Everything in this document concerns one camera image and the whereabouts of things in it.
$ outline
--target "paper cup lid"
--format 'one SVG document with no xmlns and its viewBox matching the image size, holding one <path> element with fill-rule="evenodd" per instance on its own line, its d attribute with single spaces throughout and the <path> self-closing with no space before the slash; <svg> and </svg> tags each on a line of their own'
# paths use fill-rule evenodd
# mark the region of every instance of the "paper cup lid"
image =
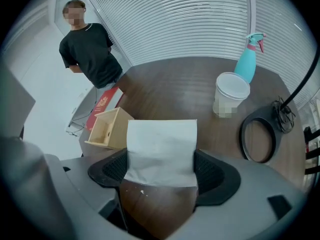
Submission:
<svg viewBox="0 0 320 240">
<path fill-rule="evenodd" d="M 233 72 L 220 74 L 216 79 L 216 87 L 223 95 L 236 100 L 244 100 L 250 94 L 249 83 Z"/>
</svg>

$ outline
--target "spray bottle trigger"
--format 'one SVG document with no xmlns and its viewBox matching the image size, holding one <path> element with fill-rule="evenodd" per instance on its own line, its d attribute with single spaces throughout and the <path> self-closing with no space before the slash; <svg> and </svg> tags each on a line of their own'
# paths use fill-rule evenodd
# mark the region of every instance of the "spray bottle trigger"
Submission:
<svg viewBox="0 0 320 240">
<path fill-rule="evenodd" d="M 264 54 L 265 53 L 264 52 L 265 51 L 265 49 L 264 49 L 264 40 L 263 39 L 259 40 L 258 44 L 260 46 L 261 52 Z"/>
</svg>

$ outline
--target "cyan spray bottle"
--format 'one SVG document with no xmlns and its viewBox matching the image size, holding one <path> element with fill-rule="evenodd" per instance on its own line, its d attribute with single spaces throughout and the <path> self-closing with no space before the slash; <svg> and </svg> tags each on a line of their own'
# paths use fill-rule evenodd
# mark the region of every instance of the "cyan spray bottle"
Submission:
<svg viewBox="0 0 320 240">
<path fill-rule="evenodd" d="M 234 72 L 242 76 L 249 84 L 254 78 L 256 71 L 256 45 L 260 45 L 261 52 L 264 52 L 264 33 L 252 33 L 246 36 L 249 43 L 242 53 L 239 61 L 235 66 Z"/>
</svg>

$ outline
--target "round table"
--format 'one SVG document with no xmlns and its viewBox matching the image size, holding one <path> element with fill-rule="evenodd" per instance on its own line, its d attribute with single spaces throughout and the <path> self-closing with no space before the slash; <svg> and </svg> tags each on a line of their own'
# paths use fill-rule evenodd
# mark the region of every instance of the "round table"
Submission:
<svg viewBox="0 0 320 240">
<path fill-rule="evenodd" d="M 119 106 L 136 120 L 197 119 L 197 149 L 242 158 L 238 140 L 242 121 L 256 109 L 279 96 L 286 99 L 290 93 L 278 74 L 257 66 L 249 97 L 232 118 L 218 118 L 212 109 L 216 79 L 223 72 L 232 72 L 236 63 L 224 58 L 184 57 L 134 66 L 115 85 L 124 92 Z M 301 188 L 304 135 L 295 104 L 289 106 L 297 115 L 295 126 L 282 137 L 269 166 Z M 261 160 L 270 147 L 269 135 L 261 125 L 252 123 L 246 130 L 246 144 L 251 156 Z M 159 239 L 168 237 L 192 215 L 196 196 L 195 187 L 142 186 L 126 180 L 120 186 L 123 208 Z"/>
</svg>

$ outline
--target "tangled wires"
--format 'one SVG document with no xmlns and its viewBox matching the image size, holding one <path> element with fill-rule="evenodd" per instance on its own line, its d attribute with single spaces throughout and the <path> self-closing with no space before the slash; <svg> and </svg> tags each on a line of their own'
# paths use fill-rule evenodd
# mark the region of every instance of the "tangled wires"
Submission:
<svg viewBox="0 0 320 240">
<path fill-rule="evenodd" d="M 285 106 L 281 109 L 281 105 L 284 103 L 284 100 L 279 96 L 279 100 L 275 100 L 272 103 L 272 106 L 275 111 L 276 119 L 279 124 L 280 130 L 284 134 L 291 132 L 295 126 L 296 115 L 291 111 L 290 107 Z"/>
</svg>

